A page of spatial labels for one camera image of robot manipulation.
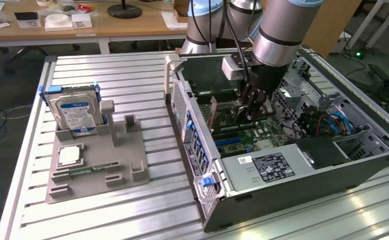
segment metal table surface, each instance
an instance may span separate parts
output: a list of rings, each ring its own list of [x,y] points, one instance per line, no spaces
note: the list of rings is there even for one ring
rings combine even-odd
[[[40,85],[97,81],[114,120],[141,120],[149,184],[45,203],[56,122],[36,97],[0,223],[0,239],[374,239],[389,240],[389,168],[359,187],[204,233],[165,109],[164,57],[172,52],[58,57]]]

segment chair wheel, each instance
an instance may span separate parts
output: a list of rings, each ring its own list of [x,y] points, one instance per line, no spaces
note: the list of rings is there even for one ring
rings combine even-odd
[[[5,74],[8,74],[8,75],[14,74],[13,68],[5,68]]]
[[[0,52],[2,54],[8,54],[9,53],[9,48],[8,47],[0,47]]]
[[[78,51],[80,50],[80,45],[78,44],[73,44],[73,50]]]

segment black lamp base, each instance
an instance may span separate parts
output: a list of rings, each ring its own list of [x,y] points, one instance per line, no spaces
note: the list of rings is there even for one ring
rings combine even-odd
[[[117,4],[108,8],[108,14],[120,19],[133,19],[142,15],[142,10],[133,5],[126,5],[126,9],[122,9],[122,5]]]

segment robotic arm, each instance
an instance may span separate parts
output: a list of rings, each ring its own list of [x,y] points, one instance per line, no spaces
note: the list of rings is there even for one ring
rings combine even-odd
[[[261,0],[230,0],[226,5],[222,0],[190,1],[182,54],[215,52],[215,38],[233,39],[230,28],[238,41],[257,34],[253,57],[243,62],[226,59],[231,61],[229,66],[241,69],[246,64],[250,68],[239,79],[241,120],[250,121],[269,112],[271,94],[295,58],[321,4],[322,0],[267,0],[262,16]]]

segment floor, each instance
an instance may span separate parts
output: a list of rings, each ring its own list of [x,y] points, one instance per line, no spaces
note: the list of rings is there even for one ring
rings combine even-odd
[[[363,15],[351,19],[346,31],[354,33],[361,21],[363,20]],[[369,33],[378,25],[377,21],[373,21],[361,36],[365,40]],[[170,40],[172,47],[180,47],[182,44],[181,40]],[[355,51],[362,46],[359,41],[353,47]],[[120,42],[112,45],[113,53],[126,53],[126,52],[149,52],[165,50],[165,44],[161,41],[161,46],[158,46],[157,41],[140,41],[137,44],[137,49],[133,49],[130,42]],[[78,51],[73,50],[72,45],[60,46],[46,46],[44,49],[50,55],[68,56],[68,55],[92,55],[100,54],[98,46],[93,43],[81,44],[81,49]],[[32,52],[21,60],[14,62],[12,68],[16,70],[13,75],[8,75],[2,71],[2,63],[6,61],[8,57],[20,50],[20,47],[10,47],[9,53],[2,54],[0,52],[0,110],[13,108],[21,105],[29,105],[37,94],[37,84],[42,69],[44,57],[40,53]],[[389,74],[389,29],[385,32],[385,37],[382,37],[374,48],[374,56],[366,55],[361,62],[363,64],[377,64]],[[358,63],[346,60],[341,55],[333,54],[327,57],[330,64],[346,74],[351,70],[361,67]],[[350,78],[363,83],[370,82],[370,76],[367,75],[367,69],[350,74]],[[9,117],[22,116],[29,113],[29,108],[18,109],[9,114]],[[0,140],[0,180],[2,183],[2,198],[0,200],[0,218],[1,211],[4,207],[4,202],[8,194],[8,189],[10,186],[14,166],[18,157],[20,146],[22,143],[22,137],[25,132],[28,118],[10,119],[6,121],[6,134]]]

